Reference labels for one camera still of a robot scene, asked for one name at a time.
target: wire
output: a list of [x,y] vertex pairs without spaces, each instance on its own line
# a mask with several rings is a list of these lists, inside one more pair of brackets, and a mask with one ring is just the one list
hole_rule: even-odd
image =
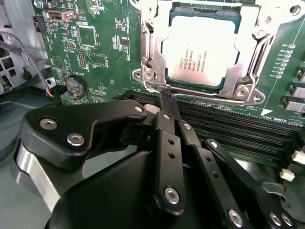
[[43,77],[43,74],[41,72],[41,70],[39,69],[38,65],[36,64],[36,62],[33,60],[33,58],[31,57],[31,55],[29,54],[29,52],[25,49],[25,47],[23,46],[23,43],[22,41],[17,37],[15,36],[14,34],[10,33],[10,32],[6,32],[6,31],[0,31],[0,35],[5,35],[5,36],[9,36],[11,38],[13,38],[19,45],[21,51],[22,51],[22,56],[25,56],[29,62],[31,63],[32,67],[37,71],[37,74],[39,76],[39,78],[41,79],[41,81],[44,83],[45,87],[46,87],[46,91],[47,91],[47,94],[51,97],[54,97],[50,91],[50,88],[46,82],[46,80],[44,79]]
[[47,91],[47,94],[48,94],[50,97],[54,98],[54,96],[52,95],[52,93],[51,93],[51,91],[50,91],[49,88],[46,88],[46,91]]

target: screw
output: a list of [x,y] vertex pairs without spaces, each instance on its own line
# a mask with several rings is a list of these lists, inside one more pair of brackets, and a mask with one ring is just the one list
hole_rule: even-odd
[[39,122],[40,126],[46,130],[54,130],[57,128],[57,122],[50,118],[44,118]]
[[292,222],[291,222],[291,220],[290,220],[290,218],[288,218],[288,216],[287,215],[285,215],[284,213],[282,214],[282,218],[283,218],[283,220],[284,220],[284,222],[288,225],[288,226],[292,226]]
[[168,120],[171,119],[170,116],[169,116],[168,114],[163,114],[163,117],[166,118],[166,119],[168,119]]
[[134,108],[135,108],[135,110],[138,111],[138,112],[143,112],[143,109],[140,108],[139,106],[135,106]]
[[171,188],[167,187],[164,191],[165,198],[171,203],[171,204],[178,204],[180,201],[180,197],[178,192]]
[[191,126],[190,126],[190,125],[188,125],[187,123],[184,123],[183,125],[184,125],[184,127],[185,127],[186,129],[188,129],[188,130],[190,130],[190,129],[191,129]]
[[150,72],[147,72],[147,73],[145,74],[145,77],[146,77],[148,80],[150,80],[150,79],[152,78],[152,74],[151,74]]
[[267,16],[265,20],[265,24],[268,24],[269,22],[271,22],[271,20],[272,18],[270,16]]
[[229,210],[230,220],[238,227],[241,228],[243,226],[243,221],[240,215],[234,211],[233,209]]
[[269,216],[276,225],[282,225],[280,219],[273,212],[270,212]]
[[263,30],[259,30],[259,31],[257,32],[257,35],[258,35],[259,37],[264,37],[266,34],[267,34],[266,31],[263,31]]
[[80,134],[69,134],[67,137],[67,142],[72,146],[81,146],[84,144],[85,139]]
[[238,98],[245,98],[249,94],[249,91],[245,87],[239,87],[236,89],[235,95]]
[[256,96],[254,96],[253,101],[254,101],[255,103],[257,103],[257,102],[261,101],[262,99],[263,99],[262,96],[256,95]]
[[215,149],[217,149],[218,148],[218,145],[217,145],[217,143],[216,142],[210,142],[210,144],[215,148]]
[[42,0],[34,0],[34,6],[37,9],[43,9],[43,1]]

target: surface mount component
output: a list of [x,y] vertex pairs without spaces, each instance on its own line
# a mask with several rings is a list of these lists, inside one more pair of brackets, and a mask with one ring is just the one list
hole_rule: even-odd
[[296,76],[299,81],[305,82],[305,67],[301,67]]
[[80,37],[80,44],[95,47],[96,38],[95,38],[95,28],[92,26],[78,26],[78,33]]
[[294,83],[289,91],[293,97],[305,99],[305,83]]
[[305,100],[300,98],[287,97],[284,99],[284,108],[289,111],[301,112],[301,116],[305,117]]
[[46,27],[45,27],[45,24],[44,24],[43,17],[42,16],[34,16],[32,18],[33,18],[33,23],[34,23],[36,32],[45,32]]

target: black plastic part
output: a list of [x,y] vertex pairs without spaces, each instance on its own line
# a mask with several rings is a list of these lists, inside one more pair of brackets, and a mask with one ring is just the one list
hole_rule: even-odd
[[56,85],[55,87],[50,89],[52,95],[62,95],[65,94],[67,92],[67,87],[62,86],[62,85]]
[[188,152],[189,155],[192,154],[189,157],[192,157],[193,165],[198,167],[198,171],[201,174],[200,177],[205,180],[211,192],[210,195],[213,197],[217,215],[219,216],[219,223],[225,228],[235,229],[236,225],[230,220],[228,214],[230,210],[234,210],[241,217],[243,228],[252,229],[252,225],[239,209],[213,154],[200,146],[194,129],[190,126],[186,128],[185,124],[184,121],[178,123],[182,145],[184,146],[183,151]]
[[46,32],[46,26],[44,23],[44,19],[42,16],[34,16],[32,17],[35,31],[36,32]]
[[[142,108],[142,112],[137,111],[136,106]],[[20,139],[29,152],[59,168],[73,170],[85,162],[95,146],[95,136],[103,141],[115,125],[141,122],[146,116],[146,110],[133,100],[40,108],[25,115]],[[40,126],[43,118],[55,120],[58,127],[54,130],[43,129]],[[72,133],[83,136],[85,141],[82,146],[72,146],[67,142],[67,136]]]
[[[218,142],[213,139],[207,139],[204,143],[212,152],[217,164],[222,168],[224,178],[235,194],[234,198],[243,203],[240,205],[242,211],[247,212],[247,216],[255,228],[297,228],[294,220],[292,220],[292,226],[288,226],[283,221],[281,215],[284,213],[289,216],[289,214],[282,208],[280,203],[276,202],[250,174],[239,166]],[[271,212],[279,218],[281,226],[276,225],[271,220]]]
[[177,101],[177,97],[170,92],[160,93],[157,99],[154,100],[153,105],[166,111],[174,120],[181,121]]
[[49,229],[211,229],[205,186],[186,167],[185,213],[175,220],[151,217],[147,200],[153,190],[152,157],[134,153],[72,187],[56,204]]
[[[153,94],[127,91],[115,99],[152,104],[156,98]],[[195,129],[200,141],[215,139],[227,151],[259,159],[256,162],[287,168],[294,151],[305,148],[305,128],[182,101],[177,103],[181,118]]]
[[[174,134],[175,120],[163,111],[156,114],[155,127],[156,146],[152,152],[156,157],[156,165],[151,211],[158,216],[160,214],[156,210],[165,212],[167,216],[178,217],[184,213],[186,205],[180,138]],[[171,204],[166,199],[164,191],[167,187],[178,192],[179,203]]]
[[26,81],[29,81],[31,80],[33,77],[32,77],[32,74],[29,72],[29,71],[26,71],[24,69],[24,72],[22,73],[22,78]]

